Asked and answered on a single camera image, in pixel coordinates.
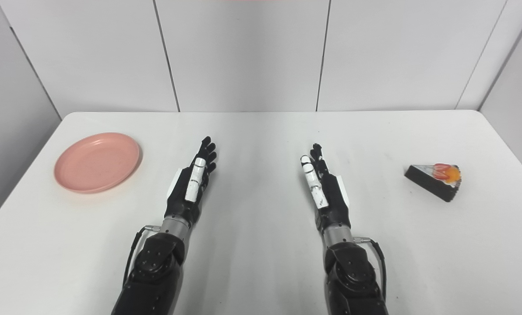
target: joint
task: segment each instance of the joint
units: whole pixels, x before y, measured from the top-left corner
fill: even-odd
[[[173,235],[184,241],[187,235],[189,235],[190,228],[191,223],[189,223],[189,221],[179,215],[171,215],[163,219],[160,231]]]
[[[369,237],[353,237],[353,242],[357,243],[357,244],[361,244],[361,243],[371,243],[372,240],[371,238]]]
[[[157,225],[145,225],[146,231],[152,231],[152,232],[158,233],[159,231],[161,231],[161,229],[162,229],[162,227],[159,227]]]
[[[323,239],[327,247],[341,242],[352,242],[351,229],[343,224],[331,224],[323,230]]]

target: cake slice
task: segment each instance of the cake slice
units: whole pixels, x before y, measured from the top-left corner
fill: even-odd
[[[459,184],[462,182],[462,176],[457,165],[442,163],[411,165],[405,172],[405,177],[446,202],[454,199]]]

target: robotic hand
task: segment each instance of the robotic hand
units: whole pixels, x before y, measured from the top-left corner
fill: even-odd
[[[206,137],[193,162],[181,170],[167,199],[161,227],[143,227],[133,242],[123,289],[112,315],[165,315],[168,313],[185,259],[184,240],[199,220],[199,202],[207,188],[208,177],[215,170],[216,145]],[[146,239],[128,274],[133,251],[144,230],[158,232]]]
[[[310,154],[302,156],[300,162],[317,206],[315,223],[327,246],[324,267],[329,311],[331,315],[387,315],[385,296],[377,285],[367,252],[351,235],[342,179],[329,173],[320,145],[314,144]],[[383,259],[379,247],[376,249]]]

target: black cable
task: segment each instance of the black cable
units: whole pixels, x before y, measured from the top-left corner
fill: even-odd
[[[145,228],[141,228],[141,230],[134,236],[133,245],[130,247],[129,259],[127,259],[127,265],[125,267],[125,274],[123,275],[123,285],[127,283],[127,278],[129,277],[129,267],[131,266],[131,261],[133,261],[134,250],[137,248],[138,242],[141,240],[142,233],[145,231]]]
[[[380,257],[380,263],[381,263],[381,295],[384,298],[385,301],[385,284],[387,283],[387,277],[385,275],[385,257],[384,253],[381,251],[380,245],[375,242],[373,239],[370,239],[370,243],[372,244],[372,247],[375,249],[378,257]]]

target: white table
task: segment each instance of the white table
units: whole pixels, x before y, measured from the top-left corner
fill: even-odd
[[[93,195],[59,187],[61,152],[111,131],[140,144],[137,171]],[[0,209],[0,314],[109,314],[135,232],[161,223],[207,134],[219,167],[175,315],[327,314],[299,164],[314,141],[343,176],[353,233],[382,246],[391,315],[522,314],[522,166],[472,111],[70,114]],[[451,203],[403,177],[429,163],[461,167]]]

